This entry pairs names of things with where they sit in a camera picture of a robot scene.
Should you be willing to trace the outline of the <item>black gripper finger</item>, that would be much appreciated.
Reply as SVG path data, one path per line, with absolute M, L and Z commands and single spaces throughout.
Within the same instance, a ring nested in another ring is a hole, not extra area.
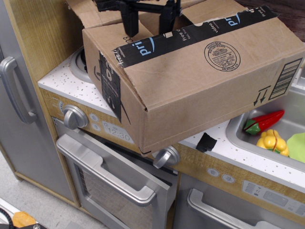
M 181 1 L 168 0 L 163 6 L 159 17 L 159 33 L 164 34 L 173 30 L 176 17 L 181 15 Z
M 133 4 L 128 1 L 120 2 L 120 12 L 125 29 L 125 33 L 133 37 L 138 31 L 138 11 L 133 7 Z

